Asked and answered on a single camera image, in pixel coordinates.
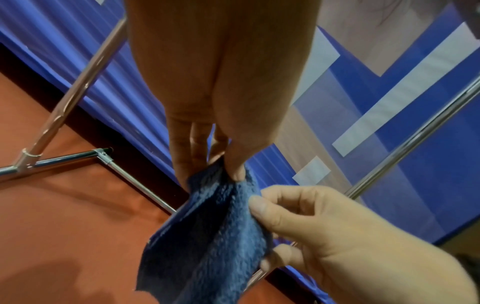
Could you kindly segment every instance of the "red floor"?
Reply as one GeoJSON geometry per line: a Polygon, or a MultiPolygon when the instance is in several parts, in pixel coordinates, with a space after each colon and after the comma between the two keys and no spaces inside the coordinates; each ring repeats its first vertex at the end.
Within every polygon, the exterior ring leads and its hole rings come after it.
{"type": "MultiPolygon", "coordinates": [[[[0,166],[7,166],[48,112],[3,74],[0,105],[0,166]]],[[[92,148],[65,126],[45,157],[92,148]]],[[[145,242],[167,218],[95,163],[0,183],[0,303],[156,303],[133,288],[145,242]]],[[[266,281],[240,302],[293,303],[266,281]]]]}

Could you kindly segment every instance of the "finger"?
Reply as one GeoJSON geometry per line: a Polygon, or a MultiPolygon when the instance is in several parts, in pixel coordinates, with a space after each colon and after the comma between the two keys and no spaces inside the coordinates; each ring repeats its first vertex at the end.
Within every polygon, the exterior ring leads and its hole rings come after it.
{"type": "Polygon", "coordinates": [[[225,150],[225,170],[234,181],[245,179],[245,162],[257,151],[253,151],[232,140],[225,150]]]}
{"type": "Polygon", "coordinates": [[[208,156],[208,163],[212,164],[222,155],[225,154],[225,150],[229,145],[229,138],[222,131],[219,125],[215,125],[215,131],[213,138],[211,139],[210,155],[208,156]]]}
{"type": "Polygon", "coordinates": [[[250,197],[248,206],[251,214],[267,230],[306,245],[315,243],[313,217],[292,213],[257,195],[250,197]]]}
{"type": "Polygon", "coordinates": [[[187,179],[194,173],[190,153],[191,122],[175,119],[167,114],[169,148],[175,177],[183,189],[189,191],[187,179]]]}
{"type": "Polygon", "coordinates": [[[207,166],[209,146],[207,139],[212,131],[212,124],[194,122],[191,125],[190,149],[193,170],[199,172],[207,166]]]}
{"type": "Polygon", "coordinates": [[[265,272],[287,265],[303,272],[306,271],[302,251],[287,244],[278,245],[260,262],[260,268],[265,272]]]}
{"type": "Polygon", "coordinates": [[[271,186],[261,191],[262,197],[291,212],[304,215],[315,214],[315,203],[323,199],[323,187],[271,186]]]}

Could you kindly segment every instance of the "metal frame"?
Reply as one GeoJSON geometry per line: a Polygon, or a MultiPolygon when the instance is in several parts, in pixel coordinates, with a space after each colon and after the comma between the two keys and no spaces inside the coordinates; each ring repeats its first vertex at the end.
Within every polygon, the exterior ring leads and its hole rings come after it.
{"type": "MultiPolygon", "coordinates": [[[[85,96],[87,90],[92,86],[105,69],[112,57],[117,53],[120,47],[127,39],[127,20],[122,18],[110,35],[101,45],[97,53],[92,57],[86,68],[80,76],[75,80],[73,85],[64,95],[52,111],[47,122],[42,127],[38,136],[29,148],[22,150],[17,161],[8,167],[0,168],[0,181],[10,180],[23,177],[38,172],[41,169],[50,169],[53,166],[70,164],[72,162],[98,158],[104,165],[111,168],[126,181],[134,185],[143,194],[148,196],[158,206],[162,207],[170,214],[175,213],[175,209],[169,206],[165,201],[156,196],[147,187],[142,185],[133,176],[124,171],[120,166],[115,164],[114,160],[109,156],[110,148],[93,149],[82,153],[60,156],[46,160],[40,160],[45,147],[52,141],[60,127],[64,124],[65,119],[78,102],[85,96]]],[[[423,140],[430,136],[435,130],[443,125],[449,118],[455,115],[465,105],[472,101],[480,92],[480,76],[475,78],[462,92],[455,96],[449,103],[440,109],[432,118],[425,122],[412,136],[399,145],[384,161],[382,161],[367,176],[360,180],[345,194],[352,198],[358,198],[362,193],[369,189],[377,180],[385,173],[393,168],[413,149],[415,149],[423,140]]],[[[253,287],[256,283],[266,277],[269,272],[257,271],[248,281],[245,291],[253,287]]]]}

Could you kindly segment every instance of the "white tape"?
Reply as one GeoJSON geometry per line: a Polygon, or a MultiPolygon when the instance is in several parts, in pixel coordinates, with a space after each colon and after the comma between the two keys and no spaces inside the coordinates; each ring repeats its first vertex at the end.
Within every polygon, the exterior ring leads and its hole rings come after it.
{"type": "Polygon", "coordinates": [[[315,156],[305,167],[293,176],[293,180],[300,186],[314,186],[330,173],[327,165],[315,156]]]}
{"type": "Polygon", "coordinates": [[[461,24],[346,130],[333,146],[342,156],[349,154],[479,47],[480,42],[468,26],[461,24]]]}
{"type": "Polygon", "coordinates": [[[315,28],[310,54],[300,76],[296,87],[295,95],[290,102],[292,105],[305,91],[340,57],[340,54],[333,47],[330,41],[315,28]]]}

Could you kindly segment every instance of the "blue towel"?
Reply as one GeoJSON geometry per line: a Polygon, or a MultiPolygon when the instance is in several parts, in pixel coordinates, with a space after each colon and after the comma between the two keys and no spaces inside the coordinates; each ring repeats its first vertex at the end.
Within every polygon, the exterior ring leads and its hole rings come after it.
{"type": "Polygon", "coordinates": [[[249,212],[257,181],[247,168],[245,181],[233,182],[221,158],[188,183],[188,203],[143,251],[136,288],[160,304],[235,304],[273,245],[249,212]]]}

